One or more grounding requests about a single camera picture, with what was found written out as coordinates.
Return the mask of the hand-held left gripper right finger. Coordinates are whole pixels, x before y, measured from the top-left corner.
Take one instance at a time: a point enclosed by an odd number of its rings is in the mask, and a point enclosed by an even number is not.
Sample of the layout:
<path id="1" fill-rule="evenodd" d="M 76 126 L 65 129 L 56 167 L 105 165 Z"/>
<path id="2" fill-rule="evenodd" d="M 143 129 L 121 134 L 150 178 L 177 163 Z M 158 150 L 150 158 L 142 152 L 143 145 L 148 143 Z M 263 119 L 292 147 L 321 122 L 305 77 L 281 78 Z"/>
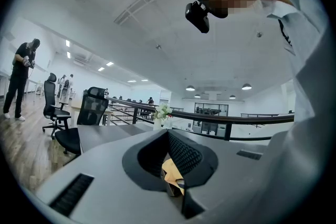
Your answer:
<path id="1" fill-rule="evenodd" d="M 249 197 L 242 189 L 249 183 L 256 158 L 240 153 L 261 156 L 262 145 L 232 143 L 188 132 L 169 131 L 171 156 L 184 180 L 181 210 L 169 206 L 168 219 L 235 219 L 240 205 Z"/>

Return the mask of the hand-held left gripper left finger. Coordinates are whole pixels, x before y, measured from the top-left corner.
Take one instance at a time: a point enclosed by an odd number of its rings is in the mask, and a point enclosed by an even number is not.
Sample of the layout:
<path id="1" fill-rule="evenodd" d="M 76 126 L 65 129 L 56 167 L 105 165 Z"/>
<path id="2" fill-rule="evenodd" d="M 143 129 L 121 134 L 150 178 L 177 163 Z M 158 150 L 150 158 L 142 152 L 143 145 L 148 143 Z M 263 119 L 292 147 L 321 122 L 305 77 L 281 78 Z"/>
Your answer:
<path id="1" fill-rule="evenodd" d="M 36 191 L 45 204 L 78 174 L 93 177 L 70 219 L 84 224 L 182 224 L 184 216 L 167 193 L 140 188 L 122 167 L 124 153 L 155 135 L 141 133 L 94 147 L 50 176 Z"/>

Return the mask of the yellow cloth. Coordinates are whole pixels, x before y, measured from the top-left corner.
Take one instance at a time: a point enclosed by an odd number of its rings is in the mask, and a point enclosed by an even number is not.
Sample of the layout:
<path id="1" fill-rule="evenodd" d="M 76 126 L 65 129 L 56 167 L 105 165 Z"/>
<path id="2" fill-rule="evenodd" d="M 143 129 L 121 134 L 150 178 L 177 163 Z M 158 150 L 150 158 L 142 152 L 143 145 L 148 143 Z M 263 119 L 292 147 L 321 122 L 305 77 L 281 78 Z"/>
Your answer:
<path id="1" fill-rule="evenodd" d="M 162 164 L 162 169 L 165 172 L 164 180 L 169 184 L 177 186 L 177 182 L 179 180 L 183 180 L 181 173 L 179 172 L 171 158 L 169 158 Z"/>

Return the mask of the black metal railing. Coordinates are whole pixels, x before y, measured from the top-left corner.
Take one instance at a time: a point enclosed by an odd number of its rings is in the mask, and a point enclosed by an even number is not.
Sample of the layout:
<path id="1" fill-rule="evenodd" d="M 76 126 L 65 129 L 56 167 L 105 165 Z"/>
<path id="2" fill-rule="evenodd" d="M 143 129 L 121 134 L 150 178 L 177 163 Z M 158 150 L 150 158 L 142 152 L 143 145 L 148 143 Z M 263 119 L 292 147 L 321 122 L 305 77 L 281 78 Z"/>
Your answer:
<path id="1" fill-rule="evenodd" d="M 155 112 L 155 108 L 152 105 L 147 105 L 143 103 L 137 103 L 132 101 L 125 101 L 125 100 L 119 100 L 115 98 L 107 98 L 109 101 L 111 101 L 113 104 L 124 104 L 125 106 L 129 108 L 134 108 L 133 113 L 129 113 L 126 111 L 122 111 L 123 114 L 131 117 L 132 124 L 136 124 L 136 122 L 143 121 L 150 124 L 153 124 L 153 121 L 150 121 L 148 119 L 143 118 L 140 116 L 140 111 L 143 110 L 145 112 Z M 188 119 L 188 120 L 204 120 L 204 118 L 201 115 L 197 115 L 195 113 L 188 113 L 188 112 L 182 112 L 173 110 L 171 113 L 172 117 L 180 118 L 180 119 Z M 232 132 L 232 126 L 233 125 L 271 125 L 271 124 L 283 124 L 283 123 L 289 123 L 294 121 L 294 114 L 288 114 L 288 115 L 282 115 L 282 116 L 268 116 L 268 117 L 232 117 L 232 116 L 219 116 L 214 117 L 213 121 L 216 122 L 216 120 L 219 120 L 220 123 L 226 123 L 226 132 L 223 139 L 225 141 L 264 141 L 271 139 L 270 136 L 268 137 L 257 137 L 257 138 L 240 138 L 240 137 L 231 137 Z"/>

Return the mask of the black framed glass partition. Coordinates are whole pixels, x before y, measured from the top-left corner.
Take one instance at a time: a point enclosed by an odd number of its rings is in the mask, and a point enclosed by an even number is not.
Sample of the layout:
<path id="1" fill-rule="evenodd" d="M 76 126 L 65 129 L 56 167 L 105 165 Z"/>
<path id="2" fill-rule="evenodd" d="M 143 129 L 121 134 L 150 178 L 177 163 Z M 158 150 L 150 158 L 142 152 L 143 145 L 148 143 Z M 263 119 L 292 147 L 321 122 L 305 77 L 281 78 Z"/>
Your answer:
<path id="1" fill-rule="evenodd" d="M 194 113 L 201 115 L 204 120 L 194 120 L 192 130 L 194 133 L 224 137 L 226 123 L 219 120 L 213 121 L 214 117 L 228 116 L 227 104 L 195 103 Z"/>

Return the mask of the black mesh office chair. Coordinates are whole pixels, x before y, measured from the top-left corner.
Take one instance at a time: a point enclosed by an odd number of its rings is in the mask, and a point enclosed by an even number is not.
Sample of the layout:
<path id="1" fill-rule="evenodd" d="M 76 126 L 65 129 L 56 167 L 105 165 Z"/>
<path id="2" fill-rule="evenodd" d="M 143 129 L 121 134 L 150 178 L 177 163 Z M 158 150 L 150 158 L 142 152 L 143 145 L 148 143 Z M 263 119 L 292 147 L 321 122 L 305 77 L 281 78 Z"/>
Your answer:
<path id="1" fill-rule="evenodd" d="M 107 107 L 108 100 L 105 98 L 105 89 L 90 87 L 82 98 L 82 103 L 77 119 L 77 125 L 99 125 Z M 64 148 L 64 154 L 72 153 L 76 156 L 81 154 L 80 137 L 76 127 L 69 128 L 69 115 L 59 115 L 57 119 L 64 122 L 64 130 L 55 133 L 55 139 Z"/>
<path id="2" fill-rule="evenodd" d="M 71 118 L 70 113 L 64 110 L 66 103 L 61 102 L 60 106 L 56 106 L 55 90 L 57 78 L 54 73 L 50 73 L 48 79 L 44 82 L 45 107 L 43 115 L 46 119 L 51 120 L 48 126 L 43 126 L 42 131 L 52 129 L 51 139 L 55 139 L 55 132 L 62 131 L 67 126 L 66 120 Z"/>

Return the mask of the person's white shirt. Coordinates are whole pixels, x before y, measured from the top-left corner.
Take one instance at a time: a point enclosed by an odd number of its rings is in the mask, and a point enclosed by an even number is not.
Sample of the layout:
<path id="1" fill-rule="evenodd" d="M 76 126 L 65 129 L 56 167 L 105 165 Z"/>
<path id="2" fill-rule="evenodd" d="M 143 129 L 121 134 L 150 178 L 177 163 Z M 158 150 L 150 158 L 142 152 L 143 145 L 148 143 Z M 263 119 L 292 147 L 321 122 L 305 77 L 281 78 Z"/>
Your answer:
<path id="1" fill-rule="evenodd" d="M 274 135 L 249 183 L 235 219 L 193 224 L 311 224 L 322 221 L 321 190 L 336 148 L 336 34 L 321 0 L 256 0 L 279 21 L 296 93 L 293 126 Z"/>

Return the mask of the white vase with flowers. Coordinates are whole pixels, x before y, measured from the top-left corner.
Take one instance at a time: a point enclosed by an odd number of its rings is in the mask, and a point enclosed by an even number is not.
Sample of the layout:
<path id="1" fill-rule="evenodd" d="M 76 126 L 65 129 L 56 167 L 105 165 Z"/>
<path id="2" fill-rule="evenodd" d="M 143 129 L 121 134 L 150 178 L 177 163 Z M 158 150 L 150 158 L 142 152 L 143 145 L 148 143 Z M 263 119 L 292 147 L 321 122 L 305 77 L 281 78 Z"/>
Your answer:
<path id="1" fill-rule="evenodd" d="M 171 115 L 172 109 L 168 104 L 161 104 L 155 108 L 155 112 L 153 114 L 154 119 L 154 130 L 163 129 L 164 121 L 168 115 Z"/>

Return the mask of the row of ceiling panel lights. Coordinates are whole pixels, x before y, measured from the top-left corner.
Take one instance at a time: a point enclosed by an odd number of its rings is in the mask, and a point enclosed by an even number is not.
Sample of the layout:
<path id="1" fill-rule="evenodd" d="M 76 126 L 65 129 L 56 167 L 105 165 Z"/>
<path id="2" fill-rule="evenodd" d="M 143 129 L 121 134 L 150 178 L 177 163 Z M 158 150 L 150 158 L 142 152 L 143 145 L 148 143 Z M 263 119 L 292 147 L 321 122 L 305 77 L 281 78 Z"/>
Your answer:
<path id="1" fill-rule="evenodd" d="M 68 40 L 65 40 L 65 46 L 63 49 L 60 49 L 60 51 L 66 54 L 67 58 L 71 59 L 74 64 L 87 70 L 97 72 L 107 78 L 122 81 L 127 84 L 149 83 L 148 79 L 123 69 L 112 61 L 107 61 Z"/>

